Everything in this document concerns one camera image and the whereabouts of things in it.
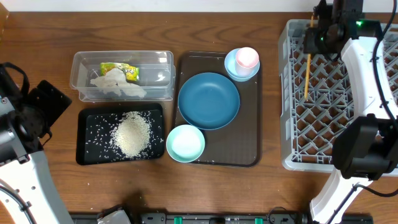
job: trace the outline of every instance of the cup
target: cup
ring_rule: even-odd
[[[243,47],[236,52],[236,74],[239,77],[249,76],[259,63],[259,54],[251,47]]]

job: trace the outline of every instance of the light green bowl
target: light green bowl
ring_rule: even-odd
[[[196,127],[184,124],[174,128],[166,140],[169,155],[178,162],[192,162],[205,149],[205,137]]]

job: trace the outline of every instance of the black tray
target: black tray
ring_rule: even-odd
[[[203,72],[215,72],[228,76],[224,59],[227,53],[187,52],[178,66],[175,98],[182,85],[192,76]],[[229,125],[211,131],[202,130],[206,139],[203,154],[193,163],[250,167],[261,159],[261,67],[257,75],[246,82],[230,79],[239,91],[241,106]],[[174,103],[173,128],[187,124]]]
[[[130,111],[140,111],[145,116],[148,115],[149,121],[151,122],[150,130],[152,134],[150,147],[141,151],[140,155],[137,157],[124,158],[121,150],[119,148],[110,149],[108,142],[111,140],[110,131],[114,127],[112,127],[112,124],[120,123],[119,120],[122,118],[123,113]],[[156,159],[163,155],[164,144],[162,107],[157,103],[115,108],[91,108],[84,109],[79,113],[76,161],[80,165]]]

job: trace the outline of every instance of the wooden table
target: wooden table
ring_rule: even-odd
[[[368,17],[386,22],[389,15]],[[275,206],[302,211],[329,175],[282,167],[277,41],[289,19],[308,18],[309,13],[12,12],[0,46],[0,62],[23,68],[31,86],[46,79],[73,100],[53,125],[53,139],[45,147],[53,181],[70,212],[95,213],[121,202],[127,202],[134,212],[248,214],[267,213]],[[81,102],[78,92],[70,89],[76,52],[170,50],[177,64],[187,50],[229,52],[242,46],[254,47],[263,63],[262,160],[258,165],[187,165],[173,161],[167,153],[153,161],[96,166],[76,163],[78,113],[98,106]],[[166,118],[170,129],[170,114]],[[393,177],[372,184],[381,192],[391,192],[397,186],[398,178]],[[377,224],[398,222],[398,197],[379,198],[362,192],[348,210],[371,213]],[[0,217],[0,223],[12,222],[4,208],[0,208]]]

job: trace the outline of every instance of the white wall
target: white wall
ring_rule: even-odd
[[[364,12],[391,12],[393,0],[364,0]],[[9,11],[309,12],[319,0],[0,0]]]

